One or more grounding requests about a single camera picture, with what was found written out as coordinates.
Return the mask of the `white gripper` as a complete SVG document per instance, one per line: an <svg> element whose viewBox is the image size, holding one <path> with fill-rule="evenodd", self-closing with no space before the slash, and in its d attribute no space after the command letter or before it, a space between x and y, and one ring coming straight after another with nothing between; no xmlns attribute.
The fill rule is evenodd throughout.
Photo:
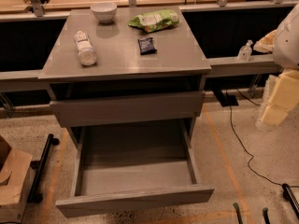
<svg viewBox="0 0 299 224"><path fill-rule="evenodd" d="M270 75L263 89L256 127L278 127L299 104L299 4L273 30L259 41L253 49L261 53L273 51L274 62L284 68L279 76Z"/></svg>

